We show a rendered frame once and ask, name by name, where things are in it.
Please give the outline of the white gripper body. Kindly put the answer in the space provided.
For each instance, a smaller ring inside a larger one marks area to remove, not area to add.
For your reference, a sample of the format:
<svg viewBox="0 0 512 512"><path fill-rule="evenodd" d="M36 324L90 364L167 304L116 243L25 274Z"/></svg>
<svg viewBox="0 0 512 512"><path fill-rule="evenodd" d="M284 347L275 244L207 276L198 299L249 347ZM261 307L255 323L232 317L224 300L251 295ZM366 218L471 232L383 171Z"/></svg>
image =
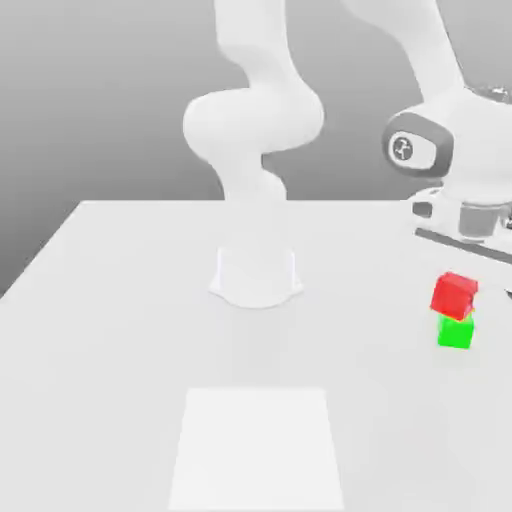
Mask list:
<svg viewBox="0 0 512 512"><path fill-rule="evenodd" d="M512 234L476 243L419 227L414 230L414 239L420 253L442 272L463 275L478 281L481 290L500 290L512 298Z"/></svg>

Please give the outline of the small red cube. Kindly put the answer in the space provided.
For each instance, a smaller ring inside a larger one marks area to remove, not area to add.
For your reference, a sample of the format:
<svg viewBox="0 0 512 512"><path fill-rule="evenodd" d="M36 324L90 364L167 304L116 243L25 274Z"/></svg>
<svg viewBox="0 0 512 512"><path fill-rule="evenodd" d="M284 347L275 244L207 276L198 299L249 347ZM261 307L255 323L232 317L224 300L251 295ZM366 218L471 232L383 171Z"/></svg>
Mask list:
<svg viewBox="0 0 512 512"><path fill-rule="evenodd" d="M456 321L462 321L473 311L477 291L476 280L446 272L437 278L430 308Z"/></svg>

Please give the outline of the small green cube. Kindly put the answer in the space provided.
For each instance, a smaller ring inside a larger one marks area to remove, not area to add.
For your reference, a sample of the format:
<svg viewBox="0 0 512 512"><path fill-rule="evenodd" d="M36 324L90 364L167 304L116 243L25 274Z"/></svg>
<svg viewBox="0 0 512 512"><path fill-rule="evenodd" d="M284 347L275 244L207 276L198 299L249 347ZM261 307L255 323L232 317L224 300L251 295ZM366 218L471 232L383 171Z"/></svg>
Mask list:
<svg viewBox="0 0 512 512"><path fill-rule="evenodd" d="M468 314L462 320L440 314L438 316L437 342L440 346L467 350L471 346L474 320Z"/></svg>

